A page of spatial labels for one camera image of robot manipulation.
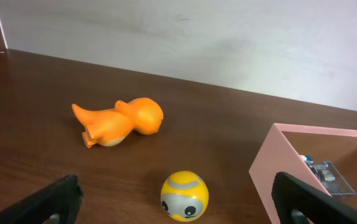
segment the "white wall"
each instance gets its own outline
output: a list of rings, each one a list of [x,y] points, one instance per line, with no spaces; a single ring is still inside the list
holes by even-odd
[[[357,110],[357,0],[0,0],[9,48]]]

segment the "yellow ball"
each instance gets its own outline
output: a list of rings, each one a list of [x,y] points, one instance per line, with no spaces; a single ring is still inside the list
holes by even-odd
[[[199,218],[209,203],[206,184],[191,171],[171,174],[161,188],[160,203],[167,214],[181,222]]]

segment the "cartoon eye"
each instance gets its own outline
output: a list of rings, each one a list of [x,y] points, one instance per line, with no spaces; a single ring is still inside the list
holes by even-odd
[[[196,208],[194,206],[188,206],[185,208],[185,215],[187,215],[187,217],[185,218],[192,218],[193,215],[196,212]]]
[[[165,201],[161,201],[161,206],[163,206],[163,209],[166,210],[166,212],[168,212],[168,206]]]

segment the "rubber toy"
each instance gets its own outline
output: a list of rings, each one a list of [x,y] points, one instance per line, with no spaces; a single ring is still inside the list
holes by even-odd
[[[149,98],[137,98],[129,103],[119,100],[109,110],[89,111],[75,104],[72,109],[85,128],[82,135],[88,148],[94,144],[115,146],[133,129],[141,134],[157,133],[163,120],[160,106]]]
[[[199,218],[209,203],[206,184],[190,171],[171,174],[161,188],[160,203],[166,213],[181,222]]]

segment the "black eye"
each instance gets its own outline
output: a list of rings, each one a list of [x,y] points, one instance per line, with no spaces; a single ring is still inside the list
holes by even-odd
[[[194,215],[196,208],[194,206],[188,206],[185,208],[185,215]]]
[[[165,209],[166,212],[168,211],[168,206],[167,206],[167,203],[166,203],[166,202],[161,201],[161,206],[163,206],[163,209]]]

